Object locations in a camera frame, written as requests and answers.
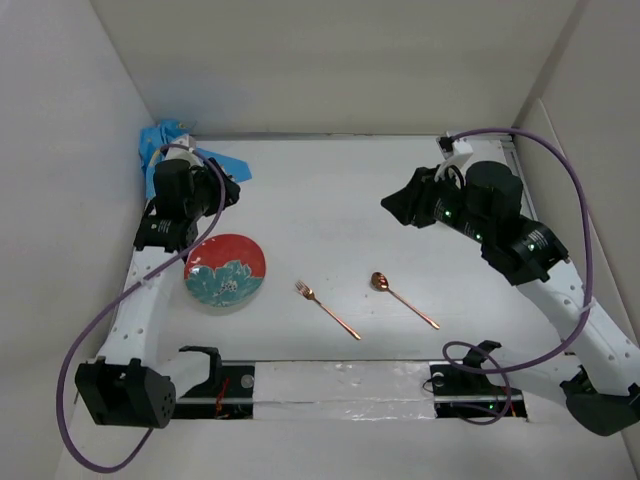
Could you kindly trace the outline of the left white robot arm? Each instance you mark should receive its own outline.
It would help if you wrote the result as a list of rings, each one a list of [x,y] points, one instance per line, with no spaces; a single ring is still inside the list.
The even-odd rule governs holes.
[[[75,384],[98,425],[163,428],[178,399],[191,390],[212,396],[222,387],[222,360],[214,347],[183,346],[167,361],[157,355],[174,280],[199,244],[197,223],[237,203],[240,188],[212,158],[159,163],[155,195],[134,240],[133,293],[119,303],[97,358],[78,366]]]

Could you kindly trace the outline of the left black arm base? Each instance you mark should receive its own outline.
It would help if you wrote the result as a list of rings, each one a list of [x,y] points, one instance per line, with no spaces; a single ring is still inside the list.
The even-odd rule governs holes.
[[[160,397],[161,415],[173,420],[248,420],[253,417],[255,366],[222,364],[205,379],[205,366],[181,369],[169,379],[173,393]]]

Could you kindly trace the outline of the blue space print cloth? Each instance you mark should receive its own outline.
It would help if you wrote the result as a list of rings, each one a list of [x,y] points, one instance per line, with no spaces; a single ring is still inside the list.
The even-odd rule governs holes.
[[[155,166],[165,159],[165,154],[159,148],[166,144],[183,143],[184,140],[187,140],[190,145],[195,144],[194,139],[190,136],[192,130],[193,125],[175,119],[162,120],[153,127],[140,130],[138,152],[145,179],[147,200],[151,200],[155,196],[153,184]],[[241,183],[252,179],[251,170],[245,161],[200,147],[197,148],[197,151],[207,158],[215,159],[225,174],[234,182]]]

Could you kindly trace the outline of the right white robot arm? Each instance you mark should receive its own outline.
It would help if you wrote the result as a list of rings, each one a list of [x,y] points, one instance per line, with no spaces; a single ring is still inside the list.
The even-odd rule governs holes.
[[[496,341],[469,345],[457,363],[473,393],[512,387],[567,408],[600,436],[639,421],[639,349],[587,294],[567,249],[544,224],[521,213],[523,184],[500,163],[465,172],[451,166],[415,170],[409,183],[382,199],[399,223],[441,222],[478,242],[482,258],[530,300],[556,329],[559,355],[522,370],[524,357]]]

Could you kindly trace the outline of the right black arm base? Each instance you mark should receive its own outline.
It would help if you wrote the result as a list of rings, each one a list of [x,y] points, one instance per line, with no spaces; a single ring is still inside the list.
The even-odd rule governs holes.
[[[438,419],[484,422],[506,408],[505,388],[492,385],[484,376],[460,371],[444,361],[430,362],[428,368],[422,389],[433,396]],[[515,387],[511,390],[506,417],[527,418],[523,394]]]

